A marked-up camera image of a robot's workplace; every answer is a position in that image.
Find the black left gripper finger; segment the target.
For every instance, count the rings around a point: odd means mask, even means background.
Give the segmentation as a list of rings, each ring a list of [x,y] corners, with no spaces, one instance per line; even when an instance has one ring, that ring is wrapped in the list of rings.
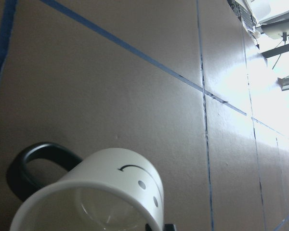
[[[164,224],[163,230],[164,231],[176,231],[176,226],[175,224]]]

